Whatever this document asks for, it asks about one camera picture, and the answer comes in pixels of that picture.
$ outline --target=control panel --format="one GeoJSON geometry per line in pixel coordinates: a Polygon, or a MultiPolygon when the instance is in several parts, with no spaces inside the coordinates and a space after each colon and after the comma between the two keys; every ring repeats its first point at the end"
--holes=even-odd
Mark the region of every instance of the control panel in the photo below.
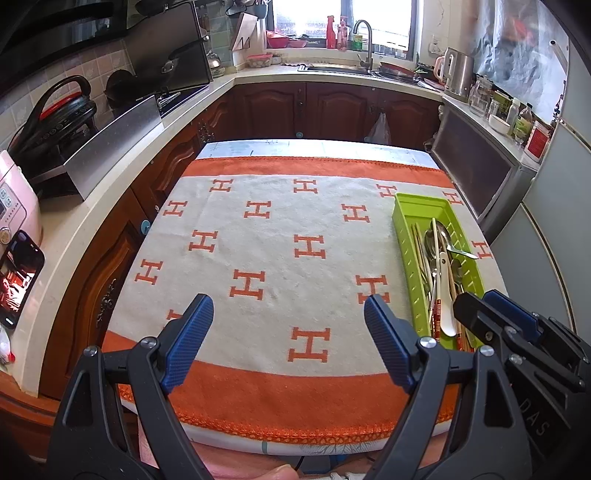
{"type": "Polygon", "coordinates": [[[8,245],[22,226],[27,213],[8,183],[0,185],[0,242],[8,245]]]}

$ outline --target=green cutlery tray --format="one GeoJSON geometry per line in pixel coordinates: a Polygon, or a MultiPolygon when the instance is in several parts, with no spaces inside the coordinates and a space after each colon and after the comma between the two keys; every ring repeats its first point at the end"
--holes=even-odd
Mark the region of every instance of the green cutlery tray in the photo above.
{"type": "MultiPolygon", "coordinates": [[[[445,199],[424,197],[408,193],[397,193],[396,204],[392,220],[398,235],[398,244],[402,253],[404,272],[408,284],[411,311],[413,313],[413,326],[419,336],[429,335],[427,298],[421,282],[421,273],[418,266],[418,258],[415,252],[410,226],[418,224],[421,232],[421,240],[424,240],[425,232],[431,227],[431,219],[439,220],[449,230],[454,247],[470,252],[470,245],[460,222],[453,213],[452,206],[445,199]]],[[[463,287],[482,298],[484,287],[476,266],[476,260],[453,255],[462,263],[463,287]]],[[[455,349],[456,342],[453,338],[441,333],[441,344],[447,349],[455,349]]]]}

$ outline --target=kettle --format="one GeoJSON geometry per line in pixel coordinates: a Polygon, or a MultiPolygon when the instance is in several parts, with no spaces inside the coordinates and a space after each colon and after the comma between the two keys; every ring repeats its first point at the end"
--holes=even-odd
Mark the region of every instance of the kettle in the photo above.
{"type": "Polygon", "coordinates": [[[435,62],[433,74],[445,85],[445,94],[467,103],[474,77],[474,58],[448,47],[435,62]]]}

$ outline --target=plastic bag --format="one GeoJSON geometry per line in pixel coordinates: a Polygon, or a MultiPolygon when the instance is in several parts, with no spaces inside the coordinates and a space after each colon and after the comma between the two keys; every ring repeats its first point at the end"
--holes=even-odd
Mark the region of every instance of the plastic bag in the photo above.
{"type": "Polygon", "coordinates": [[[390,127],[384,112],[379,114],[378,121],[369,131],[369,135],[365,137],[365,142],[376,145],[390,145],[390,127]]]}

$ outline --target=cabinet handle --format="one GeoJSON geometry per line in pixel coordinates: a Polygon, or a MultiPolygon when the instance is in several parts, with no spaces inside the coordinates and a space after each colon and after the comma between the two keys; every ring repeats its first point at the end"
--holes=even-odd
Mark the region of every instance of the cabinet handle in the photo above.
{"type": "Polygon", "coordinates": [[[113,311],[115,308],[115,284],[117,283],[117,279],[114,278],[111,280],[111,283],[107,287],[106,293],[100,299],[100,309],[99,314],[96,316],[96,327],[98,328],[100,323],[103,321],[104,318],[107,317],[109,313],[113,311]]]}

